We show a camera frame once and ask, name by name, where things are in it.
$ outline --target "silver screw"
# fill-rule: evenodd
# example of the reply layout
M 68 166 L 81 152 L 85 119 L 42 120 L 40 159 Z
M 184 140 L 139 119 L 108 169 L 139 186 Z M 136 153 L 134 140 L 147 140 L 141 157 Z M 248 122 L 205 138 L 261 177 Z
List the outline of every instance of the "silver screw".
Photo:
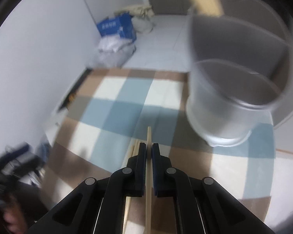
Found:
M 167 173 L 169 173 L 169 174 L 174 174 L 174 173 L 176 173 L 176 169 L 175 168 L 173 168 L 173 167 L 169 167 L 169 168 L 167 168 Z
M 85 183 L 86 183 L 87 185 L 92 185 L 92 184 L 94 184 L 95 181 L 96 181 L 96 180 L 95 180 L 94 178 L 87 178 L 87 179 L 85 180 Z
M 129 173 L 131 173 L 131 171 L 132 171 L 132 169 L 129 167 L 123 168 L 123 173 L 125 173 L 125 174 L 129 174 Z
M 207 185 L 211 185 L 211 184 L 214 183 L 214 181 L 213 181 L 212 178 L 207 177 L 207 178 L 204 179 L 204 183 L 207 184 Z

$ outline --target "plastic container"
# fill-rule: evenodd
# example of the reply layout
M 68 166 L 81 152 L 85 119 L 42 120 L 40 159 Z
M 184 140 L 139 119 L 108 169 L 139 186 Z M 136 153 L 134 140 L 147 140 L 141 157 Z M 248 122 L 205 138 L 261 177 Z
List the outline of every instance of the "plastic container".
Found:
M 192 15 L 186 113 L 211 146 L 244 142 L 289 81 L 290 35 L 261 0 L 220 0 L 225 15 Z

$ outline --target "white floor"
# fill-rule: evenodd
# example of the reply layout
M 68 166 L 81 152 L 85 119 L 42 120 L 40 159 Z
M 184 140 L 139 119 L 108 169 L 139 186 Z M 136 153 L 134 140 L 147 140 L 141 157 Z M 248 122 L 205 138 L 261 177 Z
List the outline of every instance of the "white floor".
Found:
M 158 15 L 152 20 L 155 23 L 153 30 L 137 36 L 137 50 L 123 68 L 189 71 L 187 17 Z

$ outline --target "checkered tablecloth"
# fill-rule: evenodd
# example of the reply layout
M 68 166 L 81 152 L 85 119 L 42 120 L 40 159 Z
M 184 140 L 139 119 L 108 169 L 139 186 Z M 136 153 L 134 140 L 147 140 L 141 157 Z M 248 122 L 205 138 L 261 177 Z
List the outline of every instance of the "checkered tablecloth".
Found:
M 190 127 L 185 114 L 187 74 L 147 70 L 94 70 L 69 107 L 42 185 L 54 205 L 87 177 L 106 178 L 121 168 L 135 139 L 152 142 L 173 167 L 188 176 L 211 176 L 264 221 L 272 185 L 275 147 L 270 116 L 263 117 L 249 139 L 235 147 L 210 147 Z M 171 198 L 152 201 L 152 229 L 174 230 Z M 142 233 L 143 198 L 131 201 L 128 232 Z

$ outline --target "table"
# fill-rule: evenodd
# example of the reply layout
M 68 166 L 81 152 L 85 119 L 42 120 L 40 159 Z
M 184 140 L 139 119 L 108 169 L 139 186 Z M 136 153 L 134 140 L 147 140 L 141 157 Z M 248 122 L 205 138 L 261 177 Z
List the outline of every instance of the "table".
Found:
M 188 176 L 211 176 L 264 221 L 272 186 L 275 146 L 272 120 L 263 117 L 235 147 L 210 147 L 190 127 L 186 73 L 94 70 L 69 106 L 46 167 L 42 195 L 50 207 L 87 177 L 106 178 L 126 164 L 135 139 L 152 142 Z M 172 198 L 152 199 L 154 233 L 174 233 Z M 144 198 L 131 201 L 126 233 L 143 233 Z

